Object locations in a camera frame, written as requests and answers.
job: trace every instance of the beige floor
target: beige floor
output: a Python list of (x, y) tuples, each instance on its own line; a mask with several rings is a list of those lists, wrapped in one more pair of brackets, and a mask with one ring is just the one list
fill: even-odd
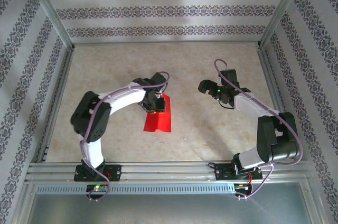
[(272, 106), (254, 44), (115, 44), (76, 48), (52, 136), (47, 162), (79, 162), (79, 142), (70, 117), (83, 94), (109, 92), (156, 71), (171, 75), (172, 133), (143, 131), (146, 113), (137, 104), (110, 117), (102, 138), (106, 161), (229, 160), (256, 145), (256, 128), (245, 114), (227, 110), (199, 93), (201, 80), (218, 80), (223, 58), (242, 87)]

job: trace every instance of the white robotic arm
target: white robotic arm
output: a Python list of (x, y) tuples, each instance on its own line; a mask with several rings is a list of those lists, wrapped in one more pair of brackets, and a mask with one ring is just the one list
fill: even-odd
[(82, 163), (88, 172), (95, 175), (93, 168), (97, 170), (104, 169), (105, 160), (101, 151), (101, 137), (106, 130), (109, 116), (133, 103), (138, 103), (149, 113), (164, 112), (164, 98), (159, 93), (162, 92), (166, 85), (167, 80), (165, 77), (160, 73), (156, 73), (150, 79), (135, 79), (127, 86), (114, 91), (115, 94), (104, 93), (96, 95), (89, 91), (84, 95), (71, 118), (71, 124), (74, 126), (74, 130), (78, 133), (81, 141), (85, 137), (94, 108), (98, 102), (101, 102), (91, 124), (90, 133), (85, 142), (82, 141), (81, 145), (83, 147), (82, 155), (86, 160)]
[[(131, 82), (127, 86), (140, 86), (139, 84), (135, 82)], [(104, 97), (106, 97), (109, 93), (105, 94), (99, 94), (98, 98), (102, 100)], [(139, 103), (144, 99), (144, 96), (146, 94), (146, 90), (144, 89), (126, 89), (123, 92), (119, 93), (118, 95), (107, 99), (104, 101), (105, 103), (108, 103), (110, 105), (110, 114), (112, 115), (114, 112), (118, 111), (119, 109), (122, 109), (130, 104)], [(79, 139), (83, 140), (83, 136), (81, 134), (79, 135)], [(101, 138), (94, 142), (85, 142), (83, 145), (84, 153), (87, 157), (88, 162), (94, 167), (97, 168), (103, 161), (104, 157), (102, 155), (101, 151)]]
[[(211, 80), (202, 80), (199, 91), (203, 94), (208, 91), (208, 94), (218, 100), (224, 108), (244, 112), (255, 121), (254, 123), (257, 126), (256, 146), (233, 157), (234, 173), (248, 173), (262, 164), (299, 156), (299, 146), (294, 135), (273, 114), (257, 104), (257, 100), (249, 89), (239, 87), (236, 71), (231, 69), (220, 71), (220, 73), (236, 88), (223, 79), (221, 85)], [(229, 104), (231, 107), (225, 107), (221, 103)], [(295, 120), (291, 113), (280, 113), (272, 108), (269, 108), (269, 110), (279, 115), (296, 132)]]

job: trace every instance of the red cloth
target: red cloth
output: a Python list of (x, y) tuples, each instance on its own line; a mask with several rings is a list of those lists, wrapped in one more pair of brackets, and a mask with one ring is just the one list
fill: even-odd
[(165, 133), (171, 133), (170, 97), (165, 94), (163, 94), (162, 97), (164, 97), (165, 101), (165, 112), (148, 113), (143, 131), (154, 132), (161, 130)]

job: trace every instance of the purple cable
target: purple cable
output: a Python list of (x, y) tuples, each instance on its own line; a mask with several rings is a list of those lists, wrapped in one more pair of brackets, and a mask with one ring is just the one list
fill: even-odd
[(262, 104), (259, 100), (257, 100), (256, 98), (248, 95), (247, 93), (245, 93), (244, 91), (242, 91), (240, 88), (238, 88), (237, 86), (235, 86), (230, 80), (228, 80), (226, 77), (224, 77), (221, 73), (221, 71), (218, 69), (217, 67), (217, 61), (221, 61), (222, 63), (224, 63), (226, 65), (226, 68), (228, 66), (228, 64), (222, 60), (222, 59), (215, 59), (214, 61), (214, 66), (216, 68), (216, 71), (218, 72), (219, 76), (225, 80), (230, 86), (232, 86), (233, 88), (237, 89), (240, 93), (242, 93), (243, 95), (245, 95), (247, 98), (249, 99), (252, 99), (256, 104), (258, 104), (260, 107), (262, 107), (264, 110), (266, 110), (267, 112), (269, 112), (270, 114), (274, 115), (275, 117), (277, 117), (279, 119), (279, 121), (281, 121), (285, 126), (286, 128), (288, 128), (288, 130), (294, 135), (296, 141), (297, 141), (297, 144), (298, 144), (298, 147), (299, 147), (299, 157), (297, 160), (294, 160), (293, 162), (287, 162), (287, 163), (284, 163), (284, 162), (271, 162), (271, 163), (265, 163), (265, 164), (262, 164), (262, 165), (259, 165), (258, 167), (267, 167), (267, 166), (271, 166), (271, 170), (270, 172), (268, 173), (268, 175), (263, 179), (263, 181), (261, 182), (261, 184), (257, 187), (257, 189), (250, 193), (249, 195), (245, 195), (243, 193), (240, 193), (240, 192), (237, 192), (237, 194), (239, 195), (242, 195), (243, 197), (239, 198), (239, 199), (247, 199), (253, 195), (256, 194), (256, 192), (258, 192), (260, 190), (260, 188), (263, 186), (263, 184), (265, 183), (265, 181), (269, 178), (269, 176), (272, 174), (273, 170), (274, 170), (274, 164), (280, 164), (280, 165), (295, 165), (297, 164), (298, 162), (301, 161), (302, 157), (303, 157), (303, 146), (302, 146), (302, 143), (301, 143), (301, 140), (299, 139), (298, 135), (296, 134), (296, 132), (293, 130), (293, 128), (284, 120), (282, 119), (278, 114), (276, 114), (275, 112), (273, 112), (272, 110), (270, 110), (270, 108), (268, 108), (267, 106), (265, 106), (264, 104)]
[[(103, 99), (101, 99), (96, 105), (95, 105), (95, 108), (93, 110), (93, 113), (91, 114), (90, 116), (90, 119), (89, 119), (89, 123), (88, 123), (88, 127), (87, 127), (87, 130), (86, 130), (86, 133), (84, 135), (84, 138), (83, 140), (80, 141), (80, 148), (81, 148), (81, 153), (82, 153), (82, 156), (83, 156), (83, 161), (92, 169), (94, 170), (97, 174), (99, 174), (102, 178), (104, 178), (106, 181), (107, 181), (107, 190), (106, 190), (106, 193), (104, 195), (102, 195), (100, 198), (98, 199), (95, 199), (96, 202), (98, 202), (99, 200), (103, 199), (108, 193), (109, 193), (109, 190), (110, 190), (110, 181), (109, 179), (103, 175), (101, 172), (99, 172), (98, 170), (96, 170), (96, 168), (94, 168), (88, 161), (87, 161), (87, 156), (86, 156), (86, 153), (85, 153), (85, 150), (84, 150), (84, 145), (85, 145), (85, 142), (87, 141), (87, 138), (89, 136), (89, 133), (90, 133), (90, 130), (91, 130), (91, 127), (93, 125), (93, 122), (94, 122), (94, 118), (96, 116), (96, 112), (98, 110), (98, 108), (100, 107), (100, 105), (107, 99), (110, 99), (110, 98), (113, 98), (115, 97), (117, 94), (125, 91), (125, 90), (132, 90), (132, 89), (144, 89), (144, 88), (157, 88), (157, 87), (161, 87), (161, 86), (164, 86), (168, 83), (169, 81), (169, 78), (170, 78), (170, 75), (169, 73), (167, 72), (159, 72), (159, 73), (164, 73), (168, 76), (168, 78), (163, 82), (163, 83), (160, 83), (160, 84), (156, 84), (156, 85), (149, 85), (149, 86), (129, 86), (129, 87), (125, 87), (125, 88), (121, 88), (121, 89), (117, 89), (109, 94), (107, 94), (105, 97), (103, 97)], [(89, 200), (91, 201), (92, 198), (91, 198), (91, 194), (92, 194), (93, 190), (89, 192)]]
[(236, 192), (236, 194), (242, 196), (242, 197), (239, 197), (239, 199), (248, 199), (248, 198), (252, 197), (253, 195), (255, 195), (256, 192), (258, 192), (260, 190), (260, 188), (262, 188), (262, 186), (265, 183), (265, 181), (269, 179), (270, 175), (274, 171), (274, 165), (272, 163), (270, 163), (268, 166), (271, 166), (271, 170), (269, 171), (269, 173), (267, 174), (267, 176), (263, 179), (263, 181), (260, 183), (260, 185), (257, 187), (257, 189), (255, 189), (254, 192), (250, 193), (249, 195), (245, 195), (244, 193), (241, 193), (241, 192)]

